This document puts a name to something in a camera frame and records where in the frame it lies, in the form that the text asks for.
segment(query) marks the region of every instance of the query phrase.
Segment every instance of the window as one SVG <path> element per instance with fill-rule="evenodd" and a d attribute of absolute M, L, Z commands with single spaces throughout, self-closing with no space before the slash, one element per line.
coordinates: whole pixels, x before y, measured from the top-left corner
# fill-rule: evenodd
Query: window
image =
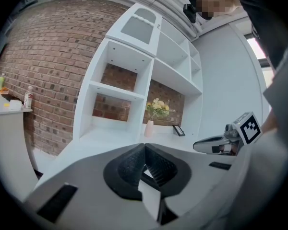
<path fill-rule="evenodd" d="M 245 35 L 245 37 L 246 37 L 246 40 L 248 41 L 249 45 L 251 46 L 252 50 L 254 51 L 254 53 L 255 53 L 255 55 L 256 55 L 259 63 L 260 63 L 260 66 L 263 70 L 265 84 L 267 87 L 269 87 L 270 84 L 272 83 L 272 79 L 274 77 L 273 70 L 270 67 L 268 60 L 266 59 L 266 56 L 265 56 L 263 50 L 260 48 L 258 42 L 253 37 L 253 35 L 248 34 L 248 35 Z"/>
<path fill-rule="evenodd" d="M 258 42 L 256 41 L 255 38 L 250 38 L 247 39 L 249 45 L 251 46 L 252 50 L 254 51 L 257 59 L 265 59 L 265 54 L 263 52 L 263 50 L 260 48 Z"/>

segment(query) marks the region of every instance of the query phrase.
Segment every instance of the vase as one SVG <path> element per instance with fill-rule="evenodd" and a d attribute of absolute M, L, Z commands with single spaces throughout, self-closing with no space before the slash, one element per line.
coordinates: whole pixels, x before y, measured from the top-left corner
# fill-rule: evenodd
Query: vase
<path fill-rule="evenodd" d="M 146 137 L 151 137 L 154 131 L 154 122 L 149 120 L 146 124 L 144 135 Z"/>

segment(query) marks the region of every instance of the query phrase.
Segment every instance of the small picture frame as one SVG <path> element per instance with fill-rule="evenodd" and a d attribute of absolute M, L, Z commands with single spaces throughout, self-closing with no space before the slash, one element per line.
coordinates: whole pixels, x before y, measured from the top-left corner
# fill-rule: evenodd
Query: small picture frame
<path fill-rule="evenodd" d="M 173 125 L 173 127 L 174 127 L 176 133 L 178 134 L 178 136 L 186 136 L 179 125 Z"/>

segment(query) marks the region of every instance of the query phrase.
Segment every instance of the white shelving unit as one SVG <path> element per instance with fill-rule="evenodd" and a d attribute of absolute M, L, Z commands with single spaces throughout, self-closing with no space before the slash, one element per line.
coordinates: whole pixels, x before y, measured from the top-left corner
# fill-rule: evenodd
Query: white shelving unit
<path fill-rule="evenodd" d="M 101 83 L 107 64 L 137 73 L 133 92 Z M 111 27 L 96 51 L 84 77 L 75 111 L 73 140 L 94 147 L 118 148 L 149 139 L 141 136 L 143 117 L 151 79 L 185 95 L 181 128 L 184 144 L 196 141 L 202 114 L 203 79 L 195 47 L 161 15 L 140 4 L 127 10 Z M 92 116 L 97 94 L 131 102 L 128 121 Z M 153 140 L 171 137 L 172 132 Z"/>

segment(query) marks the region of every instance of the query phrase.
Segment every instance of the black rubber pad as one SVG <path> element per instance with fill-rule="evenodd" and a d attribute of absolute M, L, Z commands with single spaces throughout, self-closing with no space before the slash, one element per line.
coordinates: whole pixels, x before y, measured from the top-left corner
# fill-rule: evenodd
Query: black rubber pad
<path fill-rule="evenodd" d="M 77 190 L 77 187 L 65 184 L 43 207 L 41 207 L 37 214 L 54 223 Z"/>
<path fill-rule="evenodd" d="M 231 168 L 231 164 L 219 163 L 219 162 L 212 162 L 209 166 L 227 171 Z"/>

